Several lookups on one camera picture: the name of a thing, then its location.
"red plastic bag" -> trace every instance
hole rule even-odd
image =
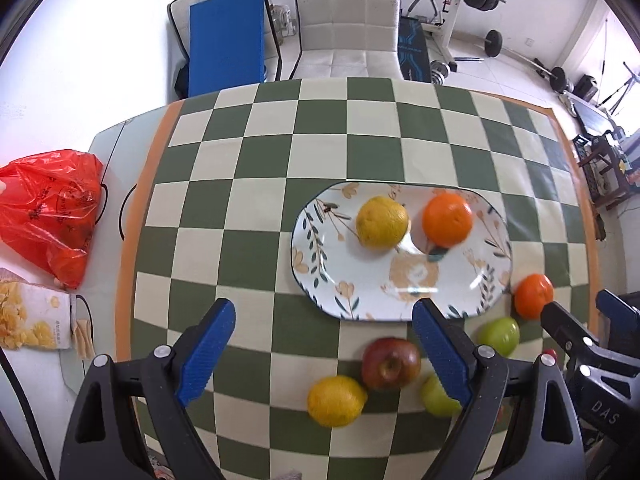
[[[0,238],[69,288],[84,277],[100,202],[102,163],[61,150],[0,168]]]

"white plate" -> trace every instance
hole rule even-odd
[[[431,298],[447,317],[478,316],[493,306],[511,278],[511,245],[497,211],[472,191],[453,188],[474,213],[464,242],[449,251],[428,241],[422,211],[447,188],[385,182],[343,182],[311,200],[291,239],[293,275],[327,314],[343,319],[411,320],[414,303]],[[385,252],[364,248],[355,233],[362,205],[378,195],[403,204],[407,234]]]

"green fruit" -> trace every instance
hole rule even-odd
[[[502,357],[508,357],[520,342],[520,328],[513,317],[500,317],[480,329],[478,344],[491,346]]]
[[[420,388],[424,407],[433,416],[454,416],[462,410],[456,399],[451,399],[436,374],[430,375]]]

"yellow and white package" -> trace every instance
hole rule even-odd
[[[71,347],[69,294],[32,283],[0,282],[0,346]]]

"silver screw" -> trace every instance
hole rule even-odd
[[[480,345],[478,347],[478,354],[486,359],[491,359],[493,356],[495,356],[495,350],[489,345]]]
[[[159,359],[167,357],[171,353],[171,347],[167,345],[157,346],[154,350],[154,355]]]
[[[94,366],[104,366],[109,362],[109,358],[105,354],[97,355],[94,358]]]
[[[553,366],[554,364],[556,364],[556,360],[554,359],[554,357],[549,354],[542,354],[540,356],[540,362],[545,366]]]

